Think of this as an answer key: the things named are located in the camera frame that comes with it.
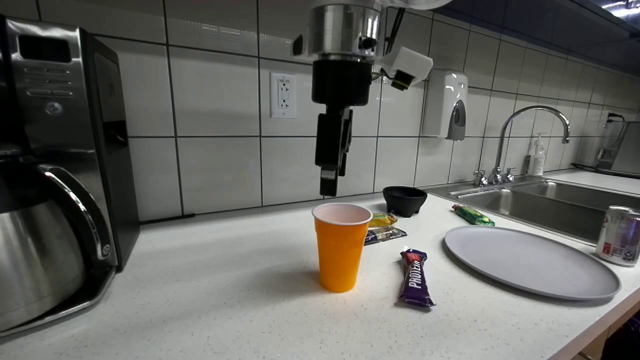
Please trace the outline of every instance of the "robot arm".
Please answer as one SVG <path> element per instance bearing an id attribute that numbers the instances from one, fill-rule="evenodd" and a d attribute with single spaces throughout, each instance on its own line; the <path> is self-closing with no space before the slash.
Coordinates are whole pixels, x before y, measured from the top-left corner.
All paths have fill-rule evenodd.
<path id="1" fill-rule="evenodd" d="M 431 9 L 451 0 L 317 0 L 309 13 L 308 34 L 292 45 L 295 56 L 313 59 L 311 98 L 326 105 L 318 115 L 316 165 L 320 167 L 320 194 L 336 196 L 339 176 L 345 175 L 351 144 L 352 106 L 369 102 L 372 67 L 380 76 L 406 90 L 426 79 L 433 60 L 405 47 L 389 52 L 380 43 L 380 11 L 384 6 Z M 399 20 L 394 24 L 395 33 Z"/>

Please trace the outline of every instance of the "green wrapper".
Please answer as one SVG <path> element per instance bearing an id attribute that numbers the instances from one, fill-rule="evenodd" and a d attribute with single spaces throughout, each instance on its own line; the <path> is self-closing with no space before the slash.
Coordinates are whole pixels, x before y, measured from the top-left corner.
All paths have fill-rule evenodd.
<path id="1" fill-rule="evenodd" d="M 459 204 L 455 204 L 452 208 L 459 217 L 465 219 L 472 225 L 495 226 L 495 222 L 492 222 L 491 219 L 484 216 L 480 211 L 474 208 Z"/>

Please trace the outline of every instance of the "wall outlet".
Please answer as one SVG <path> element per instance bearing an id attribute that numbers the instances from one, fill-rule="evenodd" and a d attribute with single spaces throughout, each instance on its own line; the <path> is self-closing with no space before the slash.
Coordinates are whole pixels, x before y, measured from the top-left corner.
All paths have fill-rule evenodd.
<path id="1" fill-rule="evenodd" d="M 274 119 L 296 118 L 296 76 L 271 73 L 271 117 Z"/>

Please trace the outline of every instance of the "black bowl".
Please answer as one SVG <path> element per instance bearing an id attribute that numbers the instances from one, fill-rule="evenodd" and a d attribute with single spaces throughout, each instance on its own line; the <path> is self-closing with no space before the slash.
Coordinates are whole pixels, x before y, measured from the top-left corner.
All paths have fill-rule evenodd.
<path id="1" fill-rule="evenodd" d="M 427 199 L 427 193 L 411 186 L 387 186 L 382 189 L 382 196 L 387 202 L 387 213 L 410 218 L 420 211 Z"/>

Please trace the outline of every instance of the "white tile wall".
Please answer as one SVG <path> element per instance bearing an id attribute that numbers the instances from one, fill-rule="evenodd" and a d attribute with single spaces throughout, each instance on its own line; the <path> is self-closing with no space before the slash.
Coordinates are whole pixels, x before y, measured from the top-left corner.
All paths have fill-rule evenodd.
<path id="1" fill-rule="evenodd" d="M 319 199 L 315 134 L 324 106 L 311 101 L 311 66 L 290 55 L 306 32 L 308 3 L 164 0 L 164 7 L 166 14 L 163 0 L 40 0 L 43 20 L 83 26 L 119 55 L 140 217 Z M 396 11 L 382 13 L 382 33 Z M 38 18 L 35 0 L 4 0 L 0 12 Z M 640 108 L 640 79 L 429 11 L 405 14 L 395 46 L 467 73 L 467 138 L 419 137 L 426 83 L 400 92 L 376 81 L 369 104 L 353 109 L 340 196 L 490 172 L 504 121 L 535 104 L 566 114 L 570 143 L 561 143 L 550 114 L 524 113 L 508 129 L 502 168 L 524 171 L 537 131 L 546 133 L 547 170 L 593 164 L 608 112 L 632 119 Z M 271 72 L 295 75 L 295 119 L 271 118 Z"/>

